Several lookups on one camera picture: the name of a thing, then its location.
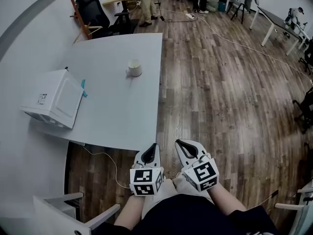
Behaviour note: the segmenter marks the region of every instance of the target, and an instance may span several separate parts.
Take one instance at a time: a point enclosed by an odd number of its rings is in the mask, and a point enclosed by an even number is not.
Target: forearm
[[[230,215],[235,210],[246,211],[244,205],[228,192],[220,183],[208,190],[213,203],[225,215]]]
[[[141,220],[144,202],[144,197],[130,196],[114,225],[123,226],[132,230]]]

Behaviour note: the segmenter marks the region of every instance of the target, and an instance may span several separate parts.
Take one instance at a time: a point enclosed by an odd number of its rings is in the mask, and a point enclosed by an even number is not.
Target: floor plank
[[[192,12],[186,0],[160,0],[164,10]],[[182,14],[162,11],[165,19],[185,21]],[[287,57],[292,41],[271,36],[261,42],[269,22],[259,17],[249,30],[253,15],[230,20],[232,13],[200,15],[221,37],[249,46],[303,70],[301,52]],[[132,13],[142,20],[141,10]],[[276,210],[276,202],[294,204],[294,193],[303,184],[299,161],[305,159],[304,142],[313,141],[312,131],[301,134],[293,121],[299,109],[292,100],[302,101],[311,87],[307,77],[286,64],[250,49],[234,45],[213,34],[201,20],[192,23],[166,23],[137,28],[136,33],[163,33],[161,86],[156,140],[161,164],[168,178],[175,177],[181,165],[174,141],[188,138],[200,141],[216,159],[220,182],[248,208],[275,190],[279,195],[263,206],[282,233],[292,223],[292,211]],[[106,155],[91,156],[78,145],[69,149],[68,192],[81,191],[81,217],[92,219],[114,203],[124,205],[130,191],[115,182],[115,166]],[[129,183],[129,169],[135,152],[88,146],[92,152],[107,152],[116,161],[117,179]]]

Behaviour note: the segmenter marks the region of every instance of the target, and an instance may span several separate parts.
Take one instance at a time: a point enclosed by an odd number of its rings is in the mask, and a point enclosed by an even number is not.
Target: white mug
[[[138,59],[129,61],[128,69],[131,76],[140,76],[142,74],[142,68]]]

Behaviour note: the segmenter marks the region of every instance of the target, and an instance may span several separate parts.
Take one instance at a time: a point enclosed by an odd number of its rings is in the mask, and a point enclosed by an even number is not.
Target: appliance label
[[[38,100],[36,104],[45,104],[45,97],[47,94],[39,94]]]

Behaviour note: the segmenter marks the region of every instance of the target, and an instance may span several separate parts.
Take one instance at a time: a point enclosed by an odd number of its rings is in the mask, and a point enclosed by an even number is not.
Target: power strip
[[[190,19],[194,19],[194,18],[195,18],[195,15],[194,15],[194,14],[186,13],[185,15],[186,15],[187,17],[189,17]]]

